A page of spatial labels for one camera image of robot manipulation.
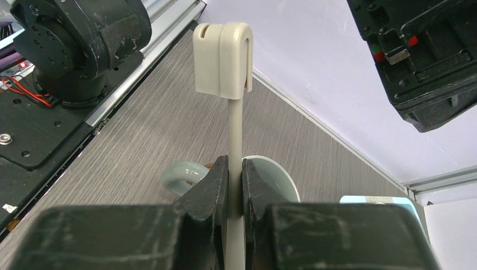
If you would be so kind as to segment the beige toothbrush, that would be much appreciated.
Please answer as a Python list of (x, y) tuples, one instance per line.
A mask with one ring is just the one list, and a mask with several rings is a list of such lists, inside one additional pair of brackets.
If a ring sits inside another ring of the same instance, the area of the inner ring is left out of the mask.
[(195, 91), (228, 101), (228, 216), (226, 269), (245, 269), (242, 209), (242, 110), (252, 90), (253, 32), (245, 22), (199, 24), (193, 33)]

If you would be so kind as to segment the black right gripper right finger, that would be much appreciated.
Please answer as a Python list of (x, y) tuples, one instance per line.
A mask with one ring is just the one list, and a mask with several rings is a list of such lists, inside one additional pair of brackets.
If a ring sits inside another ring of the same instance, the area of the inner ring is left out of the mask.
[(246, 269), (439, 269), (416, 217), (387, 204), (291, 202), (242, 163)]

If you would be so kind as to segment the light blue perforated basket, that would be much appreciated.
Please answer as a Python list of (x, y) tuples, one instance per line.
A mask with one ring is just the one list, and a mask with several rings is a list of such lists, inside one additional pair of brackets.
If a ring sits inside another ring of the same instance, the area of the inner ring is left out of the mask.
[(407, 209), (412, 213), (420, 224), (423, 233), (426, 233), (425, 227), (419, 217), (419, 214), (413, 205), (412, 201), (406, 197), (392, 197), (392, 196), (359, 196), (359, 195), (345, 195), (339, 200), (341, 204), (376, 204), (376, 205), (398, 205)]

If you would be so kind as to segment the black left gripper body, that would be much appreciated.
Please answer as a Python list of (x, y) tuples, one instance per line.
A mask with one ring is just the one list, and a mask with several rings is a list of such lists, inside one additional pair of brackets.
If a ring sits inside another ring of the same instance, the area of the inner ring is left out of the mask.
[(476, 2), (362, 1), (348, 6), (389, 102), (425, 133), (476, 105)]

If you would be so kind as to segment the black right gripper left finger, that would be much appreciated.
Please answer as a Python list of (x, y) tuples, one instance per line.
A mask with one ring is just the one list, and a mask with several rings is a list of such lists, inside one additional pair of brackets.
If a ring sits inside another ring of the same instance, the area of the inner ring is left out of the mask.
[(171, 204), (74, 205), (36, 218), (10, 269), (223, 269), (228, 157)]

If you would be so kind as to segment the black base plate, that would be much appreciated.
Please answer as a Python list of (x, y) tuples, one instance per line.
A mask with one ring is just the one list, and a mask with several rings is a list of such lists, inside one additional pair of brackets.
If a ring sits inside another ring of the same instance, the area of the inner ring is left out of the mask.
[(2, 89), (1, 133), (11, 137), (1, 145), (2, 232), (92, 135), (95, 110), (41, 106)]

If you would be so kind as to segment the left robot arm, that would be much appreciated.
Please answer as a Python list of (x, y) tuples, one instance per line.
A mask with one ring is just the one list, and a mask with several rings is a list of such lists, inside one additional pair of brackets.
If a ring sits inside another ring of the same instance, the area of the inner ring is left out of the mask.
[[(403, 120), (437, 129), (476, 105), (475, 1), (349, 1), (380, 79)], [(40, 68), (40, 89), (70, 104), (103, 90), (104, 76), (151, 40), (141, 1), (13, 1), (13, 40)]]

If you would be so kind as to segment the grey-green mug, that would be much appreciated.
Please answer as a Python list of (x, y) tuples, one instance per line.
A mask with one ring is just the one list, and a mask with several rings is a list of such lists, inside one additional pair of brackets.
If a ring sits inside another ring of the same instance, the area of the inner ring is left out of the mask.
[[(281, 195), (294, 203), (300, 202), (300, 195), (289, 173), (276, 161), (260, 155), (244, 157), (251, 160), (260, 176)], [(209, 172), (211, 166), (193, 161), (178, 161), (168, 166), (160, 176), (161, 184), (170, 192), (183, 196)]]

